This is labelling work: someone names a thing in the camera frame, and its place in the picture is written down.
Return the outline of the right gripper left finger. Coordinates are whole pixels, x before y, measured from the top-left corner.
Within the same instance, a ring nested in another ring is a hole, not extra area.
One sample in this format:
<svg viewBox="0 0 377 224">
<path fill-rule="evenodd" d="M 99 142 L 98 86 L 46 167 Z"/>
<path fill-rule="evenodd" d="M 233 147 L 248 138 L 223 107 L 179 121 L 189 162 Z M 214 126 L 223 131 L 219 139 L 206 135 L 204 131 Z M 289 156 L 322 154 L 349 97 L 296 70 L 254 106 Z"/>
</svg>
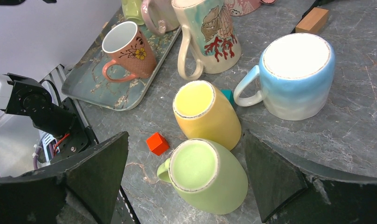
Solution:
<svg viewBox="0 0 377 224">
<path fill-rule="evenodd" d="M 128 132 L 49 166 L 0 178 L 0 224 L 109 224 Z"/>
</svg>

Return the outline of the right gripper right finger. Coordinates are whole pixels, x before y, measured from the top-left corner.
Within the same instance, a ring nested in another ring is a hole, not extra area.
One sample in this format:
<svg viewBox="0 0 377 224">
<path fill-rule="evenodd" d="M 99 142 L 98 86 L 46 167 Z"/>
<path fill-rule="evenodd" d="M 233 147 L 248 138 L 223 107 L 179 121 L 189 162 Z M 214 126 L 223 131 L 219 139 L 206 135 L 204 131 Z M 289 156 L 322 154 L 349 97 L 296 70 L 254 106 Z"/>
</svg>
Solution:
<svg viewBox="0 0 377 224">
<path fill-rule="evenodd" d="M 242 137 L 259 215 L 265 224 L 377 224 L 377 178 L 307 160 Z"/>
</svg>

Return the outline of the salmon flower mug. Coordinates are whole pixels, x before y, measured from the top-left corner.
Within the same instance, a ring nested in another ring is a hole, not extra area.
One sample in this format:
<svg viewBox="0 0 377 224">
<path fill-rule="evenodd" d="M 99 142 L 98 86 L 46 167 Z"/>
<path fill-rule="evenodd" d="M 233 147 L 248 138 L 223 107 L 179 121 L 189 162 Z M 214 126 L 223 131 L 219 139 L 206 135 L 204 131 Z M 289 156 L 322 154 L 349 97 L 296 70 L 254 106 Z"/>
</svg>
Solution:
<svg viewBox="0 0 377 224">
<path fill-rule="evenodd" d="M 151 46 L 133 21 L 124 21 L 112 28 L 103 39 L 102 50 L 111 57 L 102 68 L 103 76 L 110 82 L 149 78 L 157 65 Z M 130 75 L 119 79 L 109 77 L 107 70 L 113 65 L 123 67 Z"/>
</svg>

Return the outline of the yellow-green octagonal mug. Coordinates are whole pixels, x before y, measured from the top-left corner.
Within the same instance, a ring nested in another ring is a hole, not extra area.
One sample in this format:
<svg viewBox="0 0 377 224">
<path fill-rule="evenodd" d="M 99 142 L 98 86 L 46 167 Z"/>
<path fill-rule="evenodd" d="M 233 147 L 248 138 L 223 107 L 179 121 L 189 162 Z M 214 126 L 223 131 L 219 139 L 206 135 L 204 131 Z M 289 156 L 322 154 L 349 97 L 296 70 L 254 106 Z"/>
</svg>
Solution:
<svg viewBox="0 0 377 224">
<path fill-rule="evenodd" d="M 123 15 L 126 21 L 133 21 L 137 25 L 144 25 L 141 15 L 142 0 L 121 0 Z"/>
</svg>

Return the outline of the iridescent pink mug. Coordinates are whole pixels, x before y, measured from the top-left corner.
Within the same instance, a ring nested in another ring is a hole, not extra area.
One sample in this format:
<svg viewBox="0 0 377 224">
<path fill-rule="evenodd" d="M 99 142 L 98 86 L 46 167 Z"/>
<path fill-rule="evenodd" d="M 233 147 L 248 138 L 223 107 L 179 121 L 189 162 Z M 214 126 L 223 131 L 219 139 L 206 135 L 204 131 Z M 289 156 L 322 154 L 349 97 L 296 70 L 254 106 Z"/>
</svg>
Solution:
<svg viewBox="0 0 377 224">
<path fill-rule="evenodd" d="M 180 26 L 171 0 L 143 0 L 141 15 L 148 30 L 157 36 Z"/>
</svg>

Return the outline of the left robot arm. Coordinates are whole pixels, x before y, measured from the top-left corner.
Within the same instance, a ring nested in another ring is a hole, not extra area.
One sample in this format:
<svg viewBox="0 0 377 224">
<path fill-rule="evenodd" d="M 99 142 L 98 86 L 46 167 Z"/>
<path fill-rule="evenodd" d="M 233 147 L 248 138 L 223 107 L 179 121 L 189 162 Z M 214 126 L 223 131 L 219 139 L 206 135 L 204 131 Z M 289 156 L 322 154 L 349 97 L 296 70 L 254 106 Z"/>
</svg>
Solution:
<svg viewBox="0 0 377 224">
<path fill-rule="evenodd" d="M 79 126 L 77 115 L 54 104 L 39 82 L 12 73 L 0 74 L 0 111 L 30 117 L 35 128 L 55 137 Z"/>
</svg>

